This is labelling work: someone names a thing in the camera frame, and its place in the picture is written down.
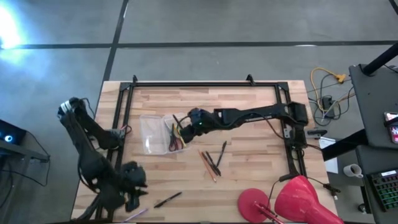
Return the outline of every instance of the butcher block tabletop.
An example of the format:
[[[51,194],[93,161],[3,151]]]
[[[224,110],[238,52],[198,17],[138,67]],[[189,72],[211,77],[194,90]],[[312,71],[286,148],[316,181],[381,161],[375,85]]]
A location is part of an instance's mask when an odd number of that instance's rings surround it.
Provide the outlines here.
[[[292,101],[303,103],[307,107],[310,123],[306,128],[313,128],[304,82],[283,82],[289,84]],[[120,82],[103,84],[95,120],[104,129],[112,127],[119,85]],[[126,98],[124,97],[122,104],[120,125]],[[125,212],[124,207],[117,209],[113,221],[122,222],[148,208],[148,212],[130,222],[246,222],[238,211],[239,194],[245,189],[257,188],[269,196],[272,184],[280,176],[289,173],[284,142],[273,133],[269,125],[265,121],[246,123],[230,131],[213,131],[195,137],[186,151],[145,155],[140,116],[188,113],[195,107],[210,112],[214,108],[245,110],[274,103],[275,90],[271,87],[135,87],[129,115],[132,132],[126,136],[123,163],[136,161],[143,166],[148,184],[148,188],[143,190],[149,194],[139,197],[141,205],[131,213]],[[272,119],[270,122],[278,133],[282,132],[279,120]],[[214,182],[198,155],[198,150],[208,151],[216,161],[225,141],[227,145],[219,166],[222,177],[216,177]],[[308,143],[318,145],[316,140],[308,140]],[[311,147],[304,150],[307,175],[329,183],[322,153]],[[276,197],[287,182],[275,185],[271,197],[272,209]],[[310,182],[317,191],[320,203],[336,213],[329,191],[315,181]],[[155,204],[177,192],[182,194],[162,207],[154,208]],[[95,196],[80,183],[71,218],[80,216]]]

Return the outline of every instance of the white mug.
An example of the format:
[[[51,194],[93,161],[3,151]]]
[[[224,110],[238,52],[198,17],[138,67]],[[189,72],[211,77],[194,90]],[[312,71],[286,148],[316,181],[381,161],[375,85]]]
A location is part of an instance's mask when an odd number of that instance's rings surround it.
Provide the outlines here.
[[[345,175],[348,177],[357,177],[357,178],[362,178],[362,169],[359,165],[357,164],[351,164],[343,168],[343,172]]]

